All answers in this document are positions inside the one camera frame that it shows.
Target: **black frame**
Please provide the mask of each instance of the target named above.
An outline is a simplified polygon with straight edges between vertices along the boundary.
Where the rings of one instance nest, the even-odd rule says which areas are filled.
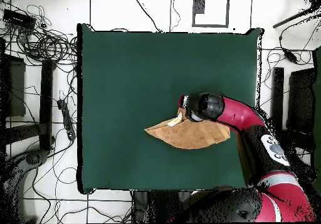
[[[192,11],[192,27],[193,28],[228,28],[229,25],[229,0],[226,1],[226,21],[225,24],[195,24],[195,14],[199,14],[196,10],[196,2],[200,0],[193,0]]]

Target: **green cloth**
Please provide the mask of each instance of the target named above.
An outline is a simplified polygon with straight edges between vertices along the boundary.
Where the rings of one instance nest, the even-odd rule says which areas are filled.
[[[314,186],[321,195],[321,47],[314,51],[313,62],[315,67],[317,67],[317,80],[313,84],[315,95],[313,136],[316,145],[313,162],[317,173],[317,180],[314,182]]]
[[[175,117],[182,94],[223,93],[254,106],[261,29],[248,35],[82,29],[84,189],[245,185],[232,131],[225,142],[183,150],[144,129]]]

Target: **black cable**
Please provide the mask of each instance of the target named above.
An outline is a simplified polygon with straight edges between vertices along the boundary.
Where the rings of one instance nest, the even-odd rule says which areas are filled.
[[[179,24],[179,22],[180,22],[180,20],[181,20],[181,15],[176,11],[176,9],[175,9],[175,7],[174,7],[174,3],[175,3],[175,0],[173,0],[173,9],[174,9],[174,11],[178,14],[179,20],[178,20],[177,24],[171,28],[171,31],[172,31],[176,26],[178,26],[178,24]]]
[[[140,4],[139,0],[136,0],[136,1],[137,1],[137,3],[139,4],[140,8],[142,8],[142,10],[144,11],[144,13],[149,17],[149,19],[152,20],[152,22],[153,22],[155,28],[157,29],[157,31],[158,31],[158,32],[162,32],[162,30],[160,30],[160,29],[156,26],[154,20],[153,20],[153,19],[151,18],[151,16],[146,12],[146,10],[143,8],[143,6]]]
[[[36,168],[36,176],[34,177],[33,179],[33,184],[32,184],[32,188],[33,188],[33,191],[38,195],[40,196],[41,198],[43,198],[44,200],[46,200],[48,203],[49,203],[49,208],[47,209],[46,213],[43,215],[43,217],[41,218],[40,220],[40,223],[41,224],[43,222],[43,219],[45,218],[46,214],[49,212],[50,208],[51,208],[51,202],[45,198],[44,196],[42,196],[41,194],[39,194],[37,191],[36,191],[36,188],[34,188],[34,182],[36,181],[36,178],[37,178],[37,175],[38,175],[38,167]]]
[[[29,10],[29,8],[31,8],[31,7],[38,8],[38,11],[39,11],[38,14],[31,13],[30,10]],[[67,84],[69,85],[69,90],[68,90],[67,95],[65,95],[64,101],[66,101],[66,103],[68,104],[69,98],[71,98],[72,101],[73,101],[73,105],[76,106],[75,100],[71,95],[71,94],[77,95],[77,93],[75,91],[75,88],[73,87],[73,84],[74,84],[75,79],[76,79],[76,75],[75,75],[75,69],[76,69],[76,60],[75,60],[75,57],[76,57],[76,37],[74,37],[70,41],[68,41],[67,36],[65,34],[59,32],[59,31],[56,31],[56,30],[53,30],[53,29],[49,30],[49,31],[45,30],[47,26],[51,25],[51,22],[49,21],[48,18],[45,17],[45,11],[44,11],[42,6],[30,5],[30,6],[27,7],[27,11],[28,12],[23,11],[23,10],[20,10],[20,11],[24,12],[26,15],[32,15],[32,17],[35,17],[37,19],[36,29],[34,31],[30,31],[30,30],[25,30],[25,29],[22,29],[22,28],[16,28],[16,27],[14,27],[14,26],[12,26],[10,24],[7,24],[6,28],[4,28],[2,30],[4,30],[6,32],[5,35],[7,33],[11,35],[10,36],[10,43],[9,43],[10,48],[11,48],[11,43],[12,43],[13,37],[15,36],[16,37],[16,43],[17,43],[17,45],[18,45],[18,47],[19,47],[19,49],[21,51],[13,51],[13,52],[16,52],[16,54],[19,57],[20,57],[19,54],[23,54],[31,64],[31,65],[26,64],[27,66],[40,67],[41,66],[40,64],[37,65],[37,64],[33,63],[33,61],[41,61],[41,60],[46,59],[46,58],[51,58],[52,60],[56,61],[57,68],[59,68],[61,71],[65,72],[65,73],[67,73],[66,79],[67,79]],[[123,29],[123,28],[122,29],[115,28],[113,30],[114,31],[115,30],[128,31],[127,29]],[[64,69],[62,69],[60,67],[60,65],[72,65],[73,67],[72,67],[72,69],[70,71],[64,71]],[[28,87],[28,88],[34,88],[36,93],[28,93],[28,92],[24,92],[24,91],[21,91],[21,90],[17,90],[17,91],[21,91],[23,93],[30,94],[30,95],[39,95],[39,96],[41,95],[36,91],[35,86]],[[33,119],[33,123],[37,124],[37,122],[35,121],[35,119],[34,119],[32,113],[31,113],[31,110],[29,109],[28,105],[25,102],[24,102],[24,104],[27,106],[27,108],[29,110],[29,113],[30,113],[30,115],[31,115],[31,117]],[[76,117],[75,117],[75,119],[73,118],[75,112],[76,111],[74,111],[72,113],[72,115],[71,115],[71,120],[72,120],[73,124],[75,123],[75,119],[76,119]],[[63,155],[66,152],[66,150],[69,147],[71,147],[72,145],[73,145],[73,142],[71,142],[66,148],[64,148],[64,149],[62,149],[62,150],[60,150],[58,152],[55,152],[55,150],[56,150],[55,149],[53,154],[48,156],[48,158],[54,157],[55,155],[57,155],[57,154],[59,154],[59,153],[64,151],[63,154],[60,156],[59,160],[56,163],[54,163],[54,159],[53,159],[53,167],[49,171],[47,171],[44,175],[42,175],[42,177],[40,179],[38,179],[37,181],[36,181],[36,178],[37,178],[37,175],[38,175],[38,168],[36,170],[36,176],[35,176],[35,178],[33,180],[33,185],[29,189],[33,188],[34,192],[38,196],[41,197],[40,200],[45,200],[50,204],[49,208],[46,211],[46,213],[42,216],[40,223],[43,222],[45,216],[48,214],[48,212],[49,212],[49,210],[51,208],[50,200],[52,200],[52,199],[48,199],[48,198],[45,198],[44,196],[40,195],[37,192],[37,190],[35,189],[34,186],[35,186],[36,183],[39,182],[39,180],[41,180],[44,176],[46,176],[46,174],[48,174],[52,169],[54,170],[54,174],[55,174],[55,176],[57,178],[56,186],[57,186],[58,182],[61,182],[61,183],[64,183],[64,184],[70,184],[70,183],[63,182],[60,179],[60,176],[67,169],[75,169],[75,168],[68,167],[68,168],[62,170],[62,172],[59,174],[59,176],[57,176],[57,174],[55,172],[55,165],[63,157]],[[61,221],[62,221],[63,217],[65,215],[67,215],[67,214],[70,214],[70,213],[64,214],[63,217],[59,220],[59,214],[58,213],[59,213],[59,209],[61,207],[61,202],[60,201],[63,201],[63,200],[58,200],[57,199],[57,197],[56,197],[56,188],[55,188],[55,199],[53,201],[55,201],[55,213],[47,221],[45,221],[44,224],[48,223],[53,217],[57,217],[58,223],[62,223]],[[108,215],[105,215],[105,214],[99,212],[97,209],[88,206],[88,201],[87,201],[87,208],[86,208],[87,211],[89,210],[89,208],[92,208],[95,211],[97,211],[99,214],[101,214],[103,216],[106,216],[108,218],[107,221],[110,221],[110,220],[115,221],[114,218],[122,219],[120,216],[111,217],[111,216],[108,216]],[[131,216],[131,213],[129,213],[129,215],[127,213],[124,216],[124,219],[122,219],[122,221],[115,221],[115,222],[122,222],[122,223],[127,222],[129,217]]]
[[[305,44],[305,46],[303,47],[303,50],[301,51],[300,59],[299,59],[299,60],[295,57],[295,55],[294,55],[293,53],[291,53],[290,50],[288,50],[288,49],[286,49],[286,48],[284,48],[284,47],[282,46],[282,38],[283,38],[282,35],[283,35],[283,33],[284,33],[288,28],[291,28],[292,26],[296,26],[297,24],[300,24],[300,23],[302,23],[302,22],[304,22],[304,21],[307,22],[307,21],[309,21],[309,20],[311,20],[311,19],[313,19],[313,18],[317,18],[317,17],[319,17],[319,16],[321,16],[321,14],[316,14],[316,15],[307,17],[307,18],[305,18],[305,19],[303,19],[303,20],[301,20],[301,21],[299,21],[299,22],[297,22],[297,23],[291,24],[290,26],[288,26],[287,28],[285,28],[285,29],[281,32],[281,35],[279,36],[280,47],[281,47],[281,49],[283,50],[285,56],[286,56],[290,61],[294,62],[294,63],[297,64],[297,65],[305,65],[305,64],[308,64],[309,61],[311,60],[312,56],[311,56],[311,52],[310,52],[310,51],[309,51],[309,53],[310,53],[310,59],[309,59],[309,61],[307,61],[307,62],[305,62],[305,61],[302,60],[302,53],[303,53],[303,50],[307,47],[307,45],[308,45],[308,43],[310,42],[310,40],[312,39],[312,36],[313,36],[314,32],[317,30],[318,26],[321,24],[321,20],[318,22],[318,24],[316,25],[315,29],[313,30],[311,36],[309,37],[309,39],[308,39],[308,41],[307,41],[307,44]]]
[[[48,209],[46,210],[45,214],[43,215],[43,217],[42,217],[41,220],[40,220],[40,223],[39,223],[39,224],[41,224],[42,221],[43,221],[43,219],[45,218],[45,216],[47,215],[47,213],[49,212],[49,210],[50,210],[50,208],[51,208],[51,202],[50,202],[50,200],[49,200],[48,198],[45,198],[44,196],[40,195],[40,194],[36,191],[36,189],[34,188],[34,185],[39,181],[39,180],[38,180],[38,181],[35,183],[36,178],[37,178],[37,175],[38,175],[38,168],[36,168],[36,176],[34,177],[34,180],[33,180],[32,189],[33,189],[33,191],[34,191],[38,196],[44,198],[44,199],[45,199],[46,201],[48,201],[48,203],[49,203]]]

